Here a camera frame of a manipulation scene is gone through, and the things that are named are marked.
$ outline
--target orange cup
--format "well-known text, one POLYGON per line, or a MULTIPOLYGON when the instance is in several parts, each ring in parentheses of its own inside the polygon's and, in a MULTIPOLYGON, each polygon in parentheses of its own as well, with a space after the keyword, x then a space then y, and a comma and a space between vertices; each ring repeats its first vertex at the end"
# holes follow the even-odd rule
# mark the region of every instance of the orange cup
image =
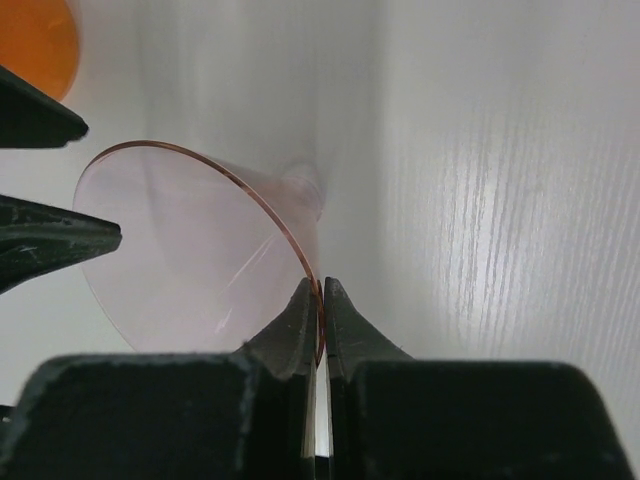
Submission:
POLYGON ((0 0, 0 65, 62 100, 78 58, 78 32, 65 0, 0 0))

